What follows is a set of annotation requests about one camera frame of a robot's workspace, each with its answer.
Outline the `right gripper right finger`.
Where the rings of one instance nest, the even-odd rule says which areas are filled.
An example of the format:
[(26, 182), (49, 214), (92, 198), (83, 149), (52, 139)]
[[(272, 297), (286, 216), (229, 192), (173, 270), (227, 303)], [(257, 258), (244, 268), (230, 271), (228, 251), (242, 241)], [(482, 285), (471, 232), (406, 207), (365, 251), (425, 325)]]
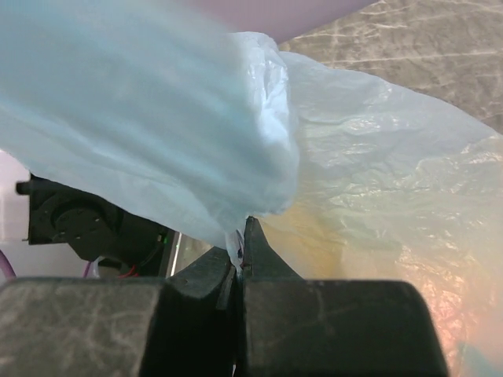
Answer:
[(244, 231), (239, 376), (445, 376), (427, 304), (401, 280), (305, 280)]

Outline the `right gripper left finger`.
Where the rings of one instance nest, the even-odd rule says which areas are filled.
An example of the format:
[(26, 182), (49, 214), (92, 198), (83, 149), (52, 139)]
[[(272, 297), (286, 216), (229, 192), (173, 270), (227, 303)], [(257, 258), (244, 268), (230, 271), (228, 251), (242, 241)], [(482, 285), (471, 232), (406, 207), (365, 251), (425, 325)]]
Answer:
[(229, 376), (234, 276), (213, 248), (171, 278), (18, 278), (1, 289), (4, 376)]

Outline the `light blue plastic bag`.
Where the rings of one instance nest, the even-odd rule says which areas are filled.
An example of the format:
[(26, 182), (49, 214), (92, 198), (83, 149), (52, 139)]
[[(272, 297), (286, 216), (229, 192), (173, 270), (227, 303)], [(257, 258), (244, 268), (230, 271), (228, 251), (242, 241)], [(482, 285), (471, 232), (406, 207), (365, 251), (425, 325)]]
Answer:
[(4, 1), (1, 148), (237, 256), (399, 277), (454, 373), (502, 373), (502, 137), (462, 110), (162, 1)]

